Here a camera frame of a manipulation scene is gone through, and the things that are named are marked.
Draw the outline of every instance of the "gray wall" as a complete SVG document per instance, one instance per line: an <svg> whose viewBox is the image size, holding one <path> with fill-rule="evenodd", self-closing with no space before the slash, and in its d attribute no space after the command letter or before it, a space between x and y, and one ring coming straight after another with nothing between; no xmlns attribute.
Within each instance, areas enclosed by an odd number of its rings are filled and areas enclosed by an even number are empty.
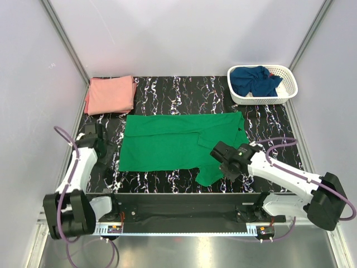
<svg viewBox="0 0 357 268"><path fill-rule="evenodd" d="M0 1L0 267L24 267L85 85L38 0Z"/></svg>
<svg viewBox="0 0 357 268"><path fill-rule="evenodd" d="M357 205L357 1L335 1L294 75L293 100L313 165L336 174ZM346 208L344 216L350 214ZM357 220L343 222L357 264Z"/></svg>
<svg viewBox="0 0 357 268"><path fill-rule="evenodd" d="M289 65L323 0L50 0L91 76Z"/></svg>

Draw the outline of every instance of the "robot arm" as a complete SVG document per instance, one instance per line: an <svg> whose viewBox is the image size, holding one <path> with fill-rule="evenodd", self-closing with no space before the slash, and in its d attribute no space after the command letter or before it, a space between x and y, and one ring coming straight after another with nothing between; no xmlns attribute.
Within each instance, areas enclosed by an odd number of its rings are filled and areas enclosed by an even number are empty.
<svg viewBox="0 0 357 268"><path fill-rule="evenodd" d="M66 237L90 235L95 230L96 222L113 210L113 196L102 196L88 201L85 196L90 173L95 165L103 165L110 144L103 139L103 127L99 124L85 126L85 134L76 141L79 161L73 173L71 183L65 193L61 208L62 230ZM54 194L45 196L43 205L53 239L60 239L57 226L57 210L62 194L76 160L76 152L61 185Z"/></svg>
<svg viewBox="0 0 357 268"><path fill-rule="evenodd" d="M211 156L221 163L220 170L228 179L235 180L240 174L259 176L292 192L262 193L259 202L241 207L239 214L243 222L264 221L269 216L284 215L308 218L318 227L328 231L335 229L345 202L309 181L325 184L346 197L337 176L331 173L326 173L325 176L307 173L275 159L270 159L270 164L266 154L253 143L242 144L240 148L235 149L219 142L212 150ZM284 171L273 166L274 164L282 167ZM308 181L293 174L304 176Z"/></svg>

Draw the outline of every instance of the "blue cloth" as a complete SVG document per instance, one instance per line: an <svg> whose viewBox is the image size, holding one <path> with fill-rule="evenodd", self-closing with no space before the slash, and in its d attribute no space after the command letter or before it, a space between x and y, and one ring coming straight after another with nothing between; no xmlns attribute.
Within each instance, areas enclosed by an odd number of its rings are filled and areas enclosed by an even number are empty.
<svg viewBox="0 0 357 268"><path fill-rule="evenodd" d="M230 83L236 94L245 97L252 92L254 97L277 97L276 87L283 79L277 75L271 75L263 66L238 67L230 73Z"/></svg>

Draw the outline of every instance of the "green cloth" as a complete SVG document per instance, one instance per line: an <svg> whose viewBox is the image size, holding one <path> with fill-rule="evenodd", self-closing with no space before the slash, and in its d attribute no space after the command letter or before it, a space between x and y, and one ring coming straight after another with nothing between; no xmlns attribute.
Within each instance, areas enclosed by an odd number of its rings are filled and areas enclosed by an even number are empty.
<svg viewBox="0 0 357 268"><path fill-rule="evenodd" d="M209 186L223 177L210 156L219 141L248 143L242 113L128 116L119 171L199 168L196 181Z"/></svg>

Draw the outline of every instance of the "metal floor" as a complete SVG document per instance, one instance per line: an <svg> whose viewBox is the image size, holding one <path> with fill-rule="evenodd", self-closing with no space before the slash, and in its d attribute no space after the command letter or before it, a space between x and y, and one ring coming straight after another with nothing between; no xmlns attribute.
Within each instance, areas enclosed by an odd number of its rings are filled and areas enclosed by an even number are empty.
<svg viewBox="0 0 357 268"><path fill-rule="evenodd" d="M277 226L276 237L288 228ZM70 246L70 252L97 237L87 236ZM246 243L227 237L119 237L115 240L121 268L146 267L337 267L327 233L314 226L297 226L291 236L276 243ZM82 268L106 267L112 249L96 241L73 256ZM70 268L63 241L47 239L41 268Z"/></svg>

